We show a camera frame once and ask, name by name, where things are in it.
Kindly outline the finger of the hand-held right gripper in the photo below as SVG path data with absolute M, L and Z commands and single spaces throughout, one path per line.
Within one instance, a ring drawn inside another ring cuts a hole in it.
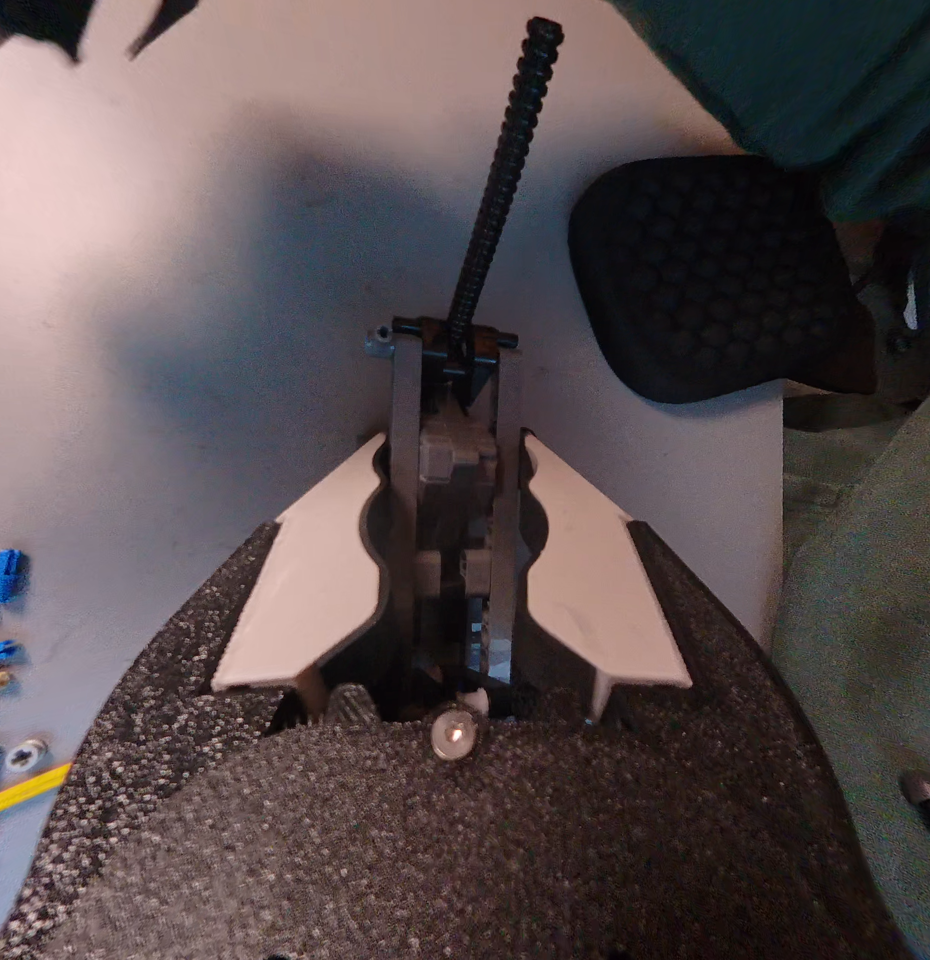
M 189 16 L 200 1 L 159 1 L 153 17 L 143 31 L 129 45 L 127 55 L 136 58 L 183 18 Z
M 52 44 L 76 63 L 94 4 L 94 1 L 0 1 L 0 46 L 21 37 Z

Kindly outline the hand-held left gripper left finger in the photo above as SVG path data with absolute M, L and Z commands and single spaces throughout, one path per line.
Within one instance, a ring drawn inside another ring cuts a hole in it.
M 268 551 L 211 680 L 214 693 L 294 690 L 310 719 L 328 710 L 322 667 L 382 616 L 389 575 L 368 514 L 385 489 L 375 434 L 277 518 Z

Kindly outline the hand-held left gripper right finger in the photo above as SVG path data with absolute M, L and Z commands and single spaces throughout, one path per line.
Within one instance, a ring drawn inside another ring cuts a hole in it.
M 539 438 L 523 439 L 530 497 L 546 535 L 527 573 L 527 608 L 593 670 L 588 717 L 620 686 L 687 690 L 693 680 L 632 537 L 634 519 Z

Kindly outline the grey black toy chassis assembly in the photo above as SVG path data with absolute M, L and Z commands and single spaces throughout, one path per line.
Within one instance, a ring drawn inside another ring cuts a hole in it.
M 398 629 L 389 719 L 418 720 L 465 679 L 510 666 L 518 602 L 519 337 L 474 322 L 564 41 L 535 16 L 471 238 L 444 318 L 394 318 L 387 440 L 390 601 Z

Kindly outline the pile of small toy parts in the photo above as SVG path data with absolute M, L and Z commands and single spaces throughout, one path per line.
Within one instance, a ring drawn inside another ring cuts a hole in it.
M 0 618 L 6 608 L 25 591 L 30 561 L 18 549 L 0 550 Z M 15 702 L 21 690 L 21 668 L 27 666 L 27 654 L 21 641 L 0 639 L 0 708 Z M 0 743 L 0 778 L 3 774 L 30 774 L 44 762 L 49 752 L 45 734 L 29 734 L 16 746 Z

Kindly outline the grey desk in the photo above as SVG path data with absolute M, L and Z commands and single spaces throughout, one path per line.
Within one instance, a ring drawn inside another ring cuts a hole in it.
M 760 641 L 782 389 L 671 408 L 611 373 L 567 255 L 585 186 L 734 148 L 605 2 L 100 2 L 80 63 L 0 49 L 0 747 L 72 758 L 127 665 L 254 528 L 386 420 L 366 331 L 447 310 L 526 21 L 565 43 L 480 302 L 524 423 Z

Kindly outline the black textured chair cushion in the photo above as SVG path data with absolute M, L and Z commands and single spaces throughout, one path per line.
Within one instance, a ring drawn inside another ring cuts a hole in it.
M 746 155 L 630 162 L 578 198 L 567 243 L 604 359 L 647 401 L 779 379 L 877 390 L 875 324 L 813 174 Z

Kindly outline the yellow toy axle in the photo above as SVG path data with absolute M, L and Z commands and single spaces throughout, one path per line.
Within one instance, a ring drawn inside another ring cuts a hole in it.
M 0 791 L 0 814 L 32 799 L 59 789 L 67 779 L 72 763 L 63 763 L 41 774 Z

